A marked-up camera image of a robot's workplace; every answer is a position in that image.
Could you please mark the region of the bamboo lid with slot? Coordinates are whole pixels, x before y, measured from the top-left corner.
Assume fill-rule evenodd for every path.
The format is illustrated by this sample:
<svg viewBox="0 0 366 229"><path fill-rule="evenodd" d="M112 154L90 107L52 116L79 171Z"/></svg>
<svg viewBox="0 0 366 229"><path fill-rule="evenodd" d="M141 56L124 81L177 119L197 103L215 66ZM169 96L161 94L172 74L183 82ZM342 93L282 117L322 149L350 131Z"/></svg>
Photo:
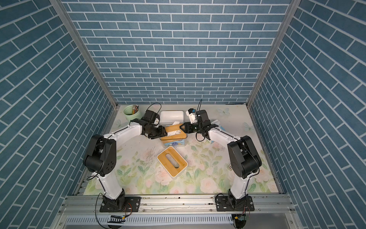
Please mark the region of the bamboo lid with slot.
<svg viewBox="0 0 366 229"><path fill-rule="evenodd" d="M167 141L167 140L176 140L176 139L186 139L187 134L184 133L180 128L181 124L166 126L165 130L167 132L167 136L161 137L160 140Z"/></svg>

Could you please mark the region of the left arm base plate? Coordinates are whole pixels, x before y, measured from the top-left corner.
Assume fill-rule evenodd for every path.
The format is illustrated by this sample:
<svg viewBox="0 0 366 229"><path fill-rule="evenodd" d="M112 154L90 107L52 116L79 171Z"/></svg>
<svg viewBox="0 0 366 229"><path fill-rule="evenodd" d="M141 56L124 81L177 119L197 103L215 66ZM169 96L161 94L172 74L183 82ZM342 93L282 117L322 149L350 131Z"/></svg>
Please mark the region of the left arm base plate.
<svg viewBox="0 0 366 229"><path fill-rule="evenodd" d="M140 203L141 197L139 196L123 196L118 199L103 197L99 210L100 212L138 212Z"/></svg>

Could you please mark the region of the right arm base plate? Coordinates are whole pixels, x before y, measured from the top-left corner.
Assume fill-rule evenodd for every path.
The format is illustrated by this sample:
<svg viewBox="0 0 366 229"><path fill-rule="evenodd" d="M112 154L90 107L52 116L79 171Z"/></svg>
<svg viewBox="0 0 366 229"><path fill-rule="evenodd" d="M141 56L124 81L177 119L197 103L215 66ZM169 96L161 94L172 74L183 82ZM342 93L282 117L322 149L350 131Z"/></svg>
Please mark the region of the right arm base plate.
<svg viewBox="0 0 366 229"><path fill-rule="evenodd" d="M219 212L224 211L252 212L255 210L253 199L249 195L246 195L241 199L235 199L231 195L224 195L222 193L219 193L215 196L214 202L216 205L216 210Z"/></svg>

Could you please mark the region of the white box with bamboo lid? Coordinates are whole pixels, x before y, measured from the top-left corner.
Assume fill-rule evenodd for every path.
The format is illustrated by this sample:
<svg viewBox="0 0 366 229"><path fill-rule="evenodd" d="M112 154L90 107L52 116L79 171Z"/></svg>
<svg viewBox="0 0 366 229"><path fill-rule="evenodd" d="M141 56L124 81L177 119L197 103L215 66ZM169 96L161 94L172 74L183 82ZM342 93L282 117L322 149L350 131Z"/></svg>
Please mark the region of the white box with bamboo lid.
<svg viewBox="0 0 366 229"><path fill-rule="evenodd" d="M188 168L188 162L173 146L163 150L157 159L172 178L178 177Z"/></svg>

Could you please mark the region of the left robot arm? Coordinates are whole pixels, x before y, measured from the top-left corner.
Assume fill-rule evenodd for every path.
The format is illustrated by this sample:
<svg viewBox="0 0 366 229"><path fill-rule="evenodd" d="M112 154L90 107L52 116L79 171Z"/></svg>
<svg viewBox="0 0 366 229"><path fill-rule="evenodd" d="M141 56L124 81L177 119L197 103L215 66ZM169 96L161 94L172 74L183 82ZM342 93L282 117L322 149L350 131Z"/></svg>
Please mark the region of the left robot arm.
<svg viewBox="0 0 366 229"><path fill-rule="evenodd" d="M115 132L91 137L83 164L92 173L91 179L96 178L104 191L100 212L120 212L126 209L125 191L113 170L117 163L118 146L139 135L149 139L167 136L156 112L146 110L141 119L133 119L127 126Z"/></svg>

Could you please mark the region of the white plastic box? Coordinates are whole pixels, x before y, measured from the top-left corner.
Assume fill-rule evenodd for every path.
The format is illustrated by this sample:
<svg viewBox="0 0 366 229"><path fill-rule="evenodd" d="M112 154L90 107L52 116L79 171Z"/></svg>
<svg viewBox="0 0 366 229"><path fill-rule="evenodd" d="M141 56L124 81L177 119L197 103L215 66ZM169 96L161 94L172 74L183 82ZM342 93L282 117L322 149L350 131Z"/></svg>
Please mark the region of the white plastic box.
<svg viewBox="0 0 366 229"><path fill-rule="evenodd" d="M173 125L174 123L181 124L184 122L183 111L162 111L160 113L160 124L163 126Z"/></svg>

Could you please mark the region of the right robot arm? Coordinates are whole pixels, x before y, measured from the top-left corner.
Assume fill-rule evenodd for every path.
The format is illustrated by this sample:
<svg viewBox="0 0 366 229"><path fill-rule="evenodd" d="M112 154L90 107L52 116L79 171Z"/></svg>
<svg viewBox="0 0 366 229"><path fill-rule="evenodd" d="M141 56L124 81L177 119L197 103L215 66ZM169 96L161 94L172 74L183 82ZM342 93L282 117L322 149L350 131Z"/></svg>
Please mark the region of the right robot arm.
<svg viewBox="0 0 366 229"><path fill-rule="evenodd" d="M180 125L186 134L201 134L205 139L227 147L230 165L235 173L234 181L228 191L227 204L231 209L249 210L248 187L250 178L260 172L261 158L249 136L236 136L213 124L205 110L189 109L186 111L189 122Z"/></svg>

